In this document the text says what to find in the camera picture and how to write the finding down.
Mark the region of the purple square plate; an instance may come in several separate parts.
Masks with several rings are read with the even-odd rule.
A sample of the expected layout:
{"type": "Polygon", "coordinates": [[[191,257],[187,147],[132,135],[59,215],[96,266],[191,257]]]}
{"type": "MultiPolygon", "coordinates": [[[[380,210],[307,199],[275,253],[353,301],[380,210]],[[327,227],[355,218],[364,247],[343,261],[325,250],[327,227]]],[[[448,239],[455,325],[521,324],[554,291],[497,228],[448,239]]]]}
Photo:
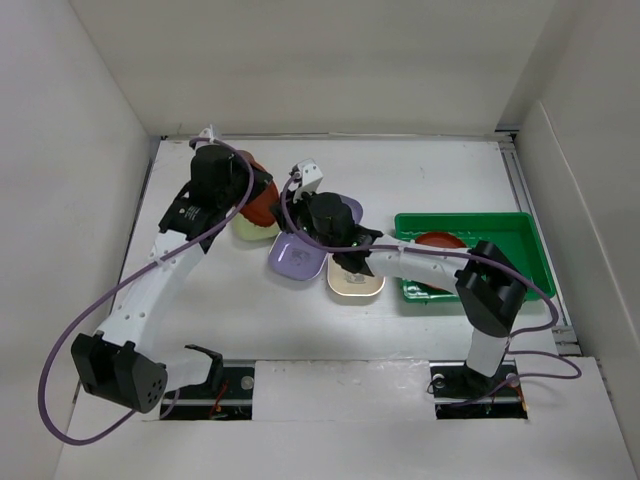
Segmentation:
{"type": "Polygon", "coordinates": [[[343,195],[340,196],[340,199],[345,205],[350,208],[354,223],[359,224],[364,215],[364,209],[361,203],[351,197],[343,195]]]}
{"type": "Polygon", "coordinates": [[[281,276],[308,281],[322,271],[326,256],[326,252],[311,247],[295,234],[281,232],[272,244],[267,263],[281,276]]]}

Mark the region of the red round plate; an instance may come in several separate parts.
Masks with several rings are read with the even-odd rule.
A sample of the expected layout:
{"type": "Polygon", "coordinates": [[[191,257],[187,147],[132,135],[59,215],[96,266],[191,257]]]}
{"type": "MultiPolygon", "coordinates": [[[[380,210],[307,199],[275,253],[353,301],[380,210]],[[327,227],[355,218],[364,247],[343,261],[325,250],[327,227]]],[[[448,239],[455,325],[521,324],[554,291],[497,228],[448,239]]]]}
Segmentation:
{"type": "MultiPolygon", "coordinates": [[[[451,249],[460,249],[460,248],[467,249],[468,248],[465,242],[459,239],[458,237],[454,236],[451,233],[441,232],[441,231],[432,231],[432,232],[424,233],[418,236],[415,239],[415,242],[417,244],[428,246],[431,248],[451,248],[451,249]]],[[[420,283],[420,285],[423,289],[430,289],[430,290],[442,292],[442,293],[444,292],[448,292],[450,294],[455,293],[455,289],[445,290],[443,288],[438,287],[436,284],[420,283]]]]}
{"type": "Polygon", "coordinates": [[[252,156],[249,156],[249,162],[254,172],[254,186],[240,214],[256,226],[268,228],[276,223],[271,207],[279,198],[278,189],[273,176],[252,156]]]}

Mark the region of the green square panda plate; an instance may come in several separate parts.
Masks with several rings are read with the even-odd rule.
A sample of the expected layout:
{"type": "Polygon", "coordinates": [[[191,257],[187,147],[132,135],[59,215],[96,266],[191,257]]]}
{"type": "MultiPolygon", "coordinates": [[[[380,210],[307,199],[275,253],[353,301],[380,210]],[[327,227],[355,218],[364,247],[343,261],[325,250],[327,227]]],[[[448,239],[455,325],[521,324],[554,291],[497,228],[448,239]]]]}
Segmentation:
{"type": "Polygon", "coordinates": [[[232,222],[232,231],[234,235],[246,242],[258,242],[272,239],[279,234],[279,228],[276,224],[269,227],[255,225],[247,220],[243,215],[236,216],[232,222]]]}

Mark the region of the cream square panda plate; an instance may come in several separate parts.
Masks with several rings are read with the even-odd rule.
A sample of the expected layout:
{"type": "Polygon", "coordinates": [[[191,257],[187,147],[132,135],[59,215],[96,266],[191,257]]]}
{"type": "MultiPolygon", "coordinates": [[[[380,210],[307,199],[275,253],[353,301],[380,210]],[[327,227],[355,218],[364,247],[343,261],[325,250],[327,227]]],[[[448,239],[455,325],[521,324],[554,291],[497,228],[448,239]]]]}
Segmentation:
{"type": "Polygon", "coordinates": [[[386,280],[379,276],[351,273],[334,258],[327,257],[326,283],[334,300],[348,305],[374,303],[385,287],[386,280]]]}

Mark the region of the pink square panda plate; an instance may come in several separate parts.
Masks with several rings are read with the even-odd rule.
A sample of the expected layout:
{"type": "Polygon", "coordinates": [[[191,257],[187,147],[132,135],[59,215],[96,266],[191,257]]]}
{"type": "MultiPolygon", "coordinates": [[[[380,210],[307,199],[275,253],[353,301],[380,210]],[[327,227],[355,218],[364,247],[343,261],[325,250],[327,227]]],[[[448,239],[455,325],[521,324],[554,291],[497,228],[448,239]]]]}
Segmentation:
{"type": "Polygon", "coordinates": [[[241,155],[244,159],[248,160],[250,163],[255,163],[255,158],[250,152],[246,150],[239,150],[238,154],[241,155]]]}

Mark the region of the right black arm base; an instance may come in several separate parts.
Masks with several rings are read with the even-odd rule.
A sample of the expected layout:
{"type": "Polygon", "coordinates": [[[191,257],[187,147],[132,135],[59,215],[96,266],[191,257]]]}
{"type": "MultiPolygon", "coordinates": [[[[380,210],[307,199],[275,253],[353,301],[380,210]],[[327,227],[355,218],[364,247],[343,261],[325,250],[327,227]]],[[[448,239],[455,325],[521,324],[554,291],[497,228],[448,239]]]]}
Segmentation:
{"type": "Polygon", "coordinates": [[[518,374],[514,361],[503,362],[493,377],[485,377],[460,361],[431,362],[426,392],[434,400],[437,420],[528,418],[524,395],[512,382],[518,374]]]}

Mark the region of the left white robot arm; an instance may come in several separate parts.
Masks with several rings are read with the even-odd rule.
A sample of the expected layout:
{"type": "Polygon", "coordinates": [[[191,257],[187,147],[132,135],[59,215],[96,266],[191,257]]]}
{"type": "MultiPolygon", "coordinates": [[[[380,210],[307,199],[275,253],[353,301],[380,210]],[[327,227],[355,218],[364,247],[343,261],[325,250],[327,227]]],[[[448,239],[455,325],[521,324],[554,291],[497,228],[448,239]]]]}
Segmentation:
{"type": "Polygon", "coordinates": [[[159,222],[149,272],[131,283],[93,335],[80,334],[71,355],[84,390],[148,413],[165,392],[191,387],[212,396],[222,387],[223,357],[190,344],[171,360],[154,357],[154,341],[171,302],[209,251],[230,211],[258,198],[271,174],[246,151],[200,144],[190,179],[159,222]]]}

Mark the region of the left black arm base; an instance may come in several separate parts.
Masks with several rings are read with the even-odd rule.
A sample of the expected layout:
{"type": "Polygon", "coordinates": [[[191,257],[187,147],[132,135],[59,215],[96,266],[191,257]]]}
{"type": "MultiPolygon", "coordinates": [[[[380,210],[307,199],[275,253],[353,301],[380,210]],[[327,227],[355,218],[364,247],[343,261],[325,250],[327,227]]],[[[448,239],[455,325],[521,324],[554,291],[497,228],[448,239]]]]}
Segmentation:
{"type": "Polygon", "coordinates": [[[227,362],[217,386],[193,385],[167,393],[161,404],[159,419],[164,421],[249,421],[253,416],[255,363],[227,362]]]}

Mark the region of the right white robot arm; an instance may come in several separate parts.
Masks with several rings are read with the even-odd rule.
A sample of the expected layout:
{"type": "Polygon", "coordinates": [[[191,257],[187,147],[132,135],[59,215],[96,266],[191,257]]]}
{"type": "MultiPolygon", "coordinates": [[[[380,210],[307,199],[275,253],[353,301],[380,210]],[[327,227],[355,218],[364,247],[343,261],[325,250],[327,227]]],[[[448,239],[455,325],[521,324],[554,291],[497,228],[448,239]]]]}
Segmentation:
{"type": "Polygon", "coordinates": [[[279,227],[330,253],[344,270],[399,278],[455,294],[473,327],[462,381],[483,394],[499,379],[509,337],[527,293],[524,277],[494,244],[437,248],[358,224],[336,193],[283,193],[270,207],[279,227]]]}

